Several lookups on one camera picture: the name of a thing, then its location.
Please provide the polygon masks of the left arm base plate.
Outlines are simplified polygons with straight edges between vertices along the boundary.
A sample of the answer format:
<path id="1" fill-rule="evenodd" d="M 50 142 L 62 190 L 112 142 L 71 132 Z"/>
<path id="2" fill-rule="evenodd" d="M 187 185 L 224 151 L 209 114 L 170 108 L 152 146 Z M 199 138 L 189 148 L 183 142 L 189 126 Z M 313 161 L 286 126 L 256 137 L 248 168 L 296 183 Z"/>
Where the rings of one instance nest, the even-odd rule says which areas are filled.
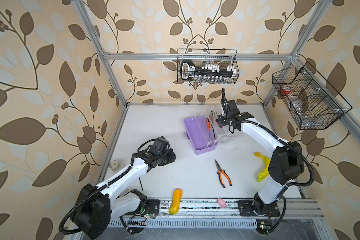
<path id="1" fill-rule="evenodd" d="M 126 213 L 126 216 L 158 215 L 160 211 L 160 200 L 142 200 L 135 211 Z"/>

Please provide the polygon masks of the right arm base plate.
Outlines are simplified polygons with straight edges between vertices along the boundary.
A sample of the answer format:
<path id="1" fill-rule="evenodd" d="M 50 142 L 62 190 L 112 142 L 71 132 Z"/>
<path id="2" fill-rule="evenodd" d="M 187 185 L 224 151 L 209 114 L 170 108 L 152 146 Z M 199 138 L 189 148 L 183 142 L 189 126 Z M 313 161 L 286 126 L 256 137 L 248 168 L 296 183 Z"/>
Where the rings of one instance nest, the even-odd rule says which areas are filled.
<path id="1" fill-rule="evenodd" d="M 258 200 L 238 201 L 238 208 L 241 217 L 280 217 L 281 213 L 277 202 L 265 205 Z"/>

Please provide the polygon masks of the orange handle pliers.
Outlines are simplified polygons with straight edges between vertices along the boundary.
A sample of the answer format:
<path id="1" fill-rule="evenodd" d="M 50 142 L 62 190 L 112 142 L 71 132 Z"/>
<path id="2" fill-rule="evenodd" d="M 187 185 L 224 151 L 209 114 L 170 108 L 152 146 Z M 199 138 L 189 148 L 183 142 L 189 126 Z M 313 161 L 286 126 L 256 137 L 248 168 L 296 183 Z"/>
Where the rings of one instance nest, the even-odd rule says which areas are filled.
<path id="1" fill-rule="evenodd" d="M 215 164 L 218 169 L 217 174 L 219 176 L 219 181 L 220 181 L 221 186 L 224 189 L 226 188 L 226 186 L 224 185 L 223 176 L 228 180 L 229 186 L 232 186 L 232 181 L 231 181 L 230 177 L 227 175 L 226 171 L 221 168 L 221 166 L 217 160 L 215 160 Z"/>

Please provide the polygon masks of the purple clear plastic tool box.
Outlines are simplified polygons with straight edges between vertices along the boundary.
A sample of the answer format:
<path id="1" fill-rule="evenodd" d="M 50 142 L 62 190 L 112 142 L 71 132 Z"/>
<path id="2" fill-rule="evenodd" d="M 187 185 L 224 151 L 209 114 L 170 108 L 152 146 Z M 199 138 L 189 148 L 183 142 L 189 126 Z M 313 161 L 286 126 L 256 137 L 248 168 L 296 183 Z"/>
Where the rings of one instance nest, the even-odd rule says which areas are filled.
<path id="1" fill-rule="evenodd" d="M 211 152 L 215 150 L 218 145 L 227 144 L 241 136 L 239 131 L 235 131 L 232 134 L 227 126 L 220 128 L 216 120 L 211 122 L 209 119 L 211 111 L 215 112 L 217 118 L 218 115 L 222 114 L 221 107 L 217 105 L 207 108 L 203 110 L 203 112 L 184 119 L 186 137 L 190 140 L 194 153 L 197 155 Z M 215 130 L 215 140 L 210 139 L 210 132 L 207 128 L 206 118 L 210 120 L 211 127 L 213 127 Z"/>

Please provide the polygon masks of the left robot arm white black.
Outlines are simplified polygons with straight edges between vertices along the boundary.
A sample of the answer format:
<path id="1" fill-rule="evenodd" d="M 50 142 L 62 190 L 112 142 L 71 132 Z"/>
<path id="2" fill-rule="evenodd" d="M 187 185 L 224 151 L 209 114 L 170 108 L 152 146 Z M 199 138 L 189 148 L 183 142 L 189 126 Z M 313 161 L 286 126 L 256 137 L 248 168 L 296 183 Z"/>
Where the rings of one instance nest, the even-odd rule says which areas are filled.
<path id="1" fill-rule="evenodd" d="M 87 184 L 80 191 L 75 206 L 63 217 L 59 233 L 72 235 L 85 233 L 90 239 L 99 237 L 114 218 L 125 214 L 146 218 L 150 213 L 147 196 L 139 190 L 121 193 L 135 180 L 155 167 L 173 163 L 174 150 L 165 137 L 148 140 L 146 149 L 138 148 L 125 168 L 96 186 Z"/>

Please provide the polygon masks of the orange handle screwdriver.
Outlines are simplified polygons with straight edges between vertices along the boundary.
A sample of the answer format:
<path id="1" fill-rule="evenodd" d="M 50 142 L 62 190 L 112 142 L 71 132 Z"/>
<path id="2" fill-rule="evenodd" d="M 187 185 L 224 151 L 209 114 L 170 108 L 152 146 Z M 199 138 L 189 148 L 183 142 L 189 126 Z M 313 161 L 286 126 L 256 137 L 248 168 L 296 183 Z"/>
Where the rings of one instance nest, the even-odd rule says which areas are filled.
<path id="1" fill-rule="evenodd" d="M 211 122 L 210 122 L 210 120 L 208 118 L 206 118 L 206 123 L 207 123 L 208 130 L 210 130 L 211 129 Z"/>

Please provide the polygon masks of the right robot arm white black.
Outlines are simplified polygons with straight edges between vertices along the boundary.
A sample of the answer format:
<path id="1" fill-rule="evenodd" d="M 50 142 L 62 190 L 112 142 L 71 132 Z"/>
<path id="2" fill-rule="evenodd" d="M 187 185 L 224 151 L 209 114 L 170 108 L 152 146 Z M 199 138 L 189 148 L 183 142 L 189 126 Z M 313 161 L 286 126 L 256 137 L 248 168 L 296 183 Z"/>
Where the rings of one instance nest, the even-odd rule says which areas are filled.
<path id="1" fill-rule="evenodd" d="M 270 235 L 283 220 L 287 200 L 284 193 L 291 186 L 308 187 L 315 180 L 313 166 L 302 153 L 297 142 L 288 142 L 277 136 L 272 130 L 260 124 L 248 112 L 241 113 L 234 100 L 221 100 L 222 114 L 218 115 L 219 127 L 227 126 L 231 133 L 239 130 L 261 144 L 271 153 L 268 165 L 269 179 L 263 188 L 254 196 L 252 205 L 244 207 L 257 216 L 266 216 L 277 206 L 278 200 L 283 201 L 283 211 L 273 226 L 261 224 L 257 231 L 261 235 Z"/>

